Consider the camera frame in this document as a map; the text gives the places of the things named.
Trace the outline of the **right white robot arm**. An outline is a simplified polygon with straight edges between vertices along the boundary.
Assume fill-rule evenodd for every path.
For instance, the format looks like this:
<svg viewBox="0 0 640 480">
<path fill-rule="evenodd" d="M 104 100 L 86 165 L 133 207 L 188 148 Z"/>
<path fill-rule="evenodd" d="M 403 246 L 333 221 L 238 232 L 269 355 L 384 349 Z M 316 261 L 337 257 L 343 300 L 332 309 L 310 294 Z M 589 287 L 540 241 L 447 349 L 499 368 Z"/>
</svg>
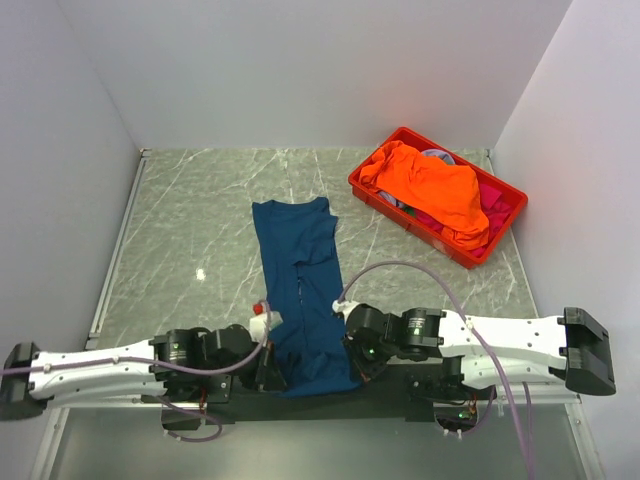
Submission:
<svg viewBox="0 0 640 480">
<path fill-rule="evenodd" d="M 609 333 L 582 308 L 533 319 L 462 318 L 430 308 L 395 315 L 355 301 L 334 301 L 332 309 L 345 322 L 343 344 L 364 381 L 392 359 L 437 359 L 440 390 L 452 399 L 504 380 L 563 385 L 590 396 L 616 392 Z"/>
</svg>

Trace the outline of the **blue mickey t shirt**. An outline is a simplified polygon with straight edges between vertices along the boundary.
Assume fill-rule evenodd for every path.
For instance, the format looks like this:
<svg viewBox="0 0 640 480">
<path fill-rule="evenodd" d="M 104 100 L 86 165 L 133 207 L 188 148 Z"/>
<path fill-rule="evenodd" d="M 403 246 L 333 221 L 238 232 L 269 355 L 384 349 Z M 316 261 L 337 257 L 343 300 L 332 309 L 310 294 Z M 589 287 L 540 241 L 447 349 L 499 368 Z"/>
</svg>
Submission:
<svg viewBox="0 0 640 480">
<path fill-rule="evenodd" d="M 252 205 L 267 302 L 282 323 L 270 333 L 287 397 L 348 392 L 361 386 L 352 377 L 342 344 L 344 321 L 332 304 L 343 290 L 335 242 L 337 217 L 329 201 L 275 200 Z"/>
</svg>

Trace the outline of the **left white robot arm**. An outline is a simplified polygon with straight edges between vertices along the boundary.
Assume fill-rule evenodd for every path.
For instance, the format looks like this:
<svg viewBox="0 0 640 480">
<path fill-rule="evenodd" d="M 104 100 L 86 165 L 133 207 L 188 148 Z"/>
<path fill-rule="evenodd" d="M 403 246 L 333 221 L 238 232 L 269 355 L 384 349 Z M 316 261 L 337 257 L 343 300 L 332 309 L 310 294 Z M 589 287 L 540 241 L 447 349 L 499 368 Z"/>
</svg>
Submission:
<svg viewBox="0 0 640 480">
<path fill-rule="evenodd" d="M 127 395 L 225 402 L 234 378 L 256 391 L 286 388 L 273 343 L 238 324 L 173 329 L 122 347 L 73 353 L 18 343 L 1 370 L 1 418 L 26 420 L 49 407 Z"/>
</svg>

